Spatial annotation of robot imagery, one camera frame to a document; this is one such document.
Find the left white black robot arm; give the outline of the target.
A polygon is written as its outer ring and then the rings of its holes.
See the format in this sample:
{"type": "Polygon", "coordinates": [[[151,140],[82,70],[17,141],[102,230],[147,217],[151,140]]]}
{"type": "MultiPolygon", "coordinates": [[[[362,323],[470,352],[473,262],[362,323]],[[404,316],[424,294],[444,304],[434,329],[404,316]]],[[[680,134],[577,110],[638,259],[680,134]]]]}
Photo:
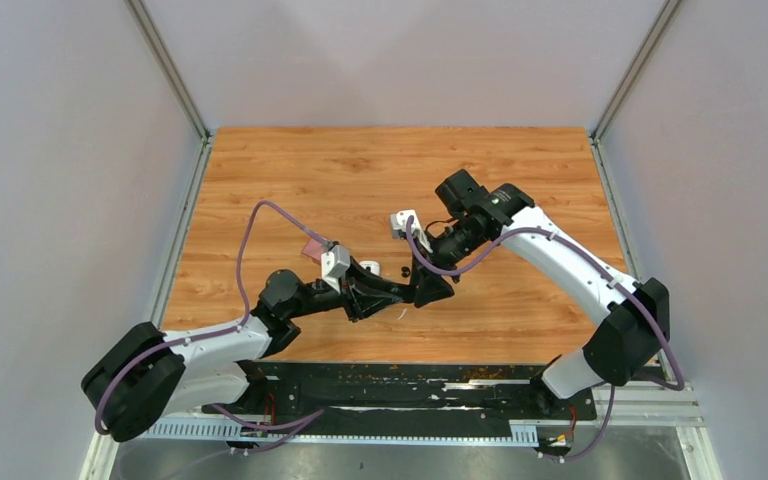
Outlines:
{"type": "Polygon", "coordinates": [[[285,350],[301,333],[296,318],[340,310],[357,322],[413,303],[417,291],[414,281],[387,280],[356,261],[337,277],[312,282],[281,269],[269,275],[254,308],[239,319],[167,332],[138,323],[81,380],[95,410],[94,427],[125,442],[163,416],[193,407],[233,404],[256,412],[267,389],[243,365],[285,350]]]}

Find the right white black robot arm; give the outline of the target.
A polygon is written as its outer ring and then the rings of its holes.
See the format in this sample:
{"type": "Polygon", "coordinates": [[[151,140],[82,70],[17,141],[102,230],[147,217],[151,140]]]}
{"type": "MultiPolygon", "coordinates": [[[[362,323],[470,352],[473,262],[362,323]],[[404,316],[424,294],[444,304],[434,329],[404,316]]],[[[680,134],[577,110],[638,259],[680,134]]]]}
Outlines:
{"type": "Polygon", "coordinates": [[[394,237],[409,242],[420,269],[456,280],[503,247],[564,290],[596,327],[583,346],[534,377],[530,393],[537,413],[556,417],[582,390],[624,386],[667,351],[669,291],[662,282],[637,280],[600,260],[513,184],[488,190],[461,169],[435,193],[454,220],[441,234],[428,234],[413,210],[390,217],[394,237]]]}

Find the white earbud charging case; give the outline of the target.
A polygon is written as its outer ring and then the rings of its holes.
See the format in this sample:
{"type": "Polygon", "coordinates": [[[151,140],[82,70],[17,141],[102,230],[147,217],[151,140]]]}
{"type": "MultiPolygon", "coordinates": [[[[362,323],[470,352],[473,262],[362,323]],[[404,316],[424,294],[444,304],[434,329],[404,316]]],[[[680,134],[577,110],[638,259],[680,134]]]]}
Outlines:
{"type": "Polygon", "coordinates": [[[381,266],[376,261],[361,261],[359,265],[371,274],[379,275],[381,273],[381,266]]]}

